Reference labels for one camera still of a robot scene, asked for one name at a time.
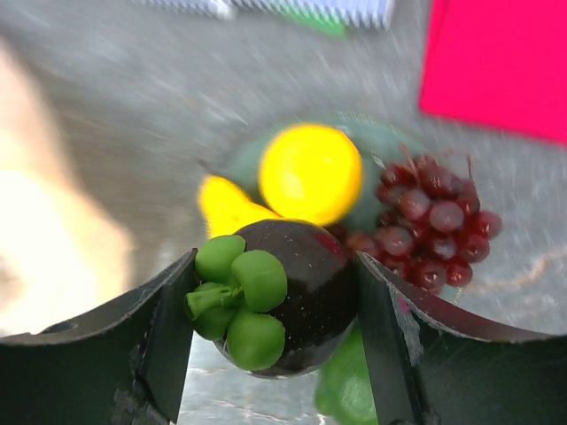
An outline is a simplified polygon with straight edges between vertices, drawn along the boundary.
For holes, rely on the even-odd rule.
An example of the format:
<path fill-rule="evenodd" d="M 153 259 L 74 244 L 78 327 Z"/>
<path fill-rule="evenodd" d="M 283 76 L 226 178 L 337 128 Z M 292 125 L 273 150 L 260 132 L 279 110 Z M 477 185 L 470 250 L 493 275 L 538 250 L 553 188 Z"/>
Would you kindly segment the green lime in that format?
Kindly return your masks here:
<path fill-rule="evenodd" d="M 338 424 L 378 424 L 358 324 L 319 369 L 314 402 L 318 413 L 332 417 Z"/>

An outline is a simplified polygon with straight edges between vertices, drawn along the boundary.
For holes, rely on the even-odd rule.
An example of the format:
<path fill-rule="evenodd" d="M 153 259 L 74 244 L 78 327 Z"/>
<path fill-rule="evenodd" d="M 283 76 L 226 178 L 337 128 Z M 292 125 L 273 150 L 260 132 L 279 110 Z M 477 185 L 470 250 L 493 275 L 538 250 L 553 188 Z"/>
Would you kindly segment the dark mangosteen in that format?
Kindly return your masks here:
<path fill-rule="evenodd" d="M 236 367 L 262 377 L 302 375 L 345 339 L 358 282 L 345 248 L 304 221 L 261 220 L 204 243 L 197 287 L 183 310 Z"/>

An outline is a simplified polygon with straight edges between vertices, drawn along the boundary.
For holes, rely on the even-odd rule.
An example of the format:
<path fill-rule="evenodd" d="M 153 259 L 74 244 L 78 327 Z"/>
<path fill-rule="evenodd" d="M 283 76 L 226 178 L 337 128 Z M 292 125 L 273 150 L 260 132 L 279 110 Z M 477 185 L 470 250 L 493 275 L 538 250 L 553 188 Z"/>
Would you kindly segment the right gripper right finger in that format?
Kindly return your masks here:
<path fill-rule="evenodd" d="M 359 321 L 381 424 L 564 424 L 566 338 L 491 321 L 358 253 Z"/>

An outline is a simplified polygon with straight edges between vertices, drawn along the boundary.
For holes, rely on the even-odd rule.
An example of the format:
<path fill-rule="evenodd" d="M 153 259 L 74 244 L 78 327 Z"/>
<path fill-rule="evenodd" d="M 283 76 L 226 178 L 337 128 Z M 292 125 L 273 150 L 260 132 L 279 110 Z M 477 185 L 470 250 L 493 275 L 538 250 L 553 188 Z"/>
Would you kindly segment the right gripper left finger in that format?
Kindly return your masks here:
<path fill-rule="evenodd" d="M 149 282 L 39 334 L 1 340 L 3 424 L 169 424 L 193 329 L 195 251 Z"/>

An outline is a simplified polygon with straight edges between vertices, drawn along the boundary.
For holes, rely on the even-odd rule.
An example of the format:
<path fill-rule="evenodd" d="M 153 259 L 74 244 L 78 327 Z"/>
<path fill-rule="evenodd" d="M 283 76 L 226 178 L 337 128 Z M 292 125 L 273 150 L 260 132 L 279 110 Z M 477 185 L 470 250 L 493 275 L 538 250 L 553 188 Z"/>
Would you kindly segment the beige plastic bag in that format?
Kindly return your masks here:
<path fill-rule="evenodd" d="M 118 297 L 130 233 L 76 178 L 40 85 L 1 45 L 1 334 L 38 333 Z"/>

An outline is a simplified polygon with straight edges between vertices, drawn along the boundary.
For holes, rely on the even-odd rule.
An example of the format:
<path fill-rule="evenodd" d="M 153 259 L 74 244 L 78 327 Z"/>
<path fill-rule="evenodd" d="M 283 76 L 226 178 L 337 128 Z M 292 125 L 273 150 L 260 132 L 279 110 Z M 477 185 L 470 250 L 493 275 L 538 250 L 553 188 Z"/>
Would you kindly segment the red grapes bunch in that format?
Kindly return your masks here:
<path fill-rule="evenodd" d="M 376 198 L 384 210 L 370 231 L 328 228 L 350 253 L 365 252 L 406 282 L 433 294 L 462 288 L 490 253 L 501 217 L 482 209 L 471 175 L 461 177 L 428 153 L 388 163 Z"/>

